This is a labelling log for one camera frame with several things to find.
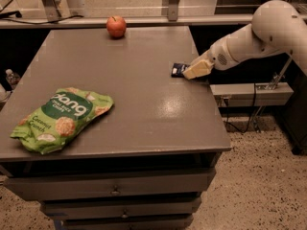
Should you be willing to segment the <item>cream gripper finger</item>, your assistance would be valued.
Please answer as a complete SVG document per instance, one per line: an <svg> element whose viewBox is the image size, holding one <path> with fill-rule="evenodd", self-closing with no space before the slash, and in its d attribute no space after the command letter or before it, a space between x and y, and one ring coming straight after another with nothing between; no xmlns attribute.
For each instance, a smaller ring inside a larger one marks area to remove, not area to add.
<svg viewBox="0 0 307 230"><path fill-rule="evenodd" d="M190 65L194 65L197 64L198 62L202 61L202 60L209 60L208 57L208 51L205 51L203 54L201 54L200 56L198 56L197 58L193 59L190 63Z"/></svg>
<svg viewBox="0 0 307 230"><path fill-rule="evenodd" d="M186 79L191 80L198 77L209 75L212 69L213 69L213 63L208 60L202 59L198 63L192 64L189 67L187 67L183 71L183 76Z"/></svg>

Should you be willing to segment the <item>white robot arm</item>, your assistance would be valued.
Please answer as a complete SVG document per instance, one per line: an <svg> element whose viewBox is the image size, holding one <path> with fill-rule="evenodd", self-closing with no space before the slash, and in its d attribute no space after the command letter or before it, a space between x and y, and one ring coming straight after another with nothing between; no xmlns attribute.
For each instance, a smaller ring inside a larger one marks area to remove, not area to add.
<svg viewBox="0 0 307 230"><path fill-rule="evenodd" d="M261 5L251 22L216 42L183 71L190 80L207 76L215 68L225 71L252 58L287 54L307 71L307 24L297 10L282 0Z"/></svg>

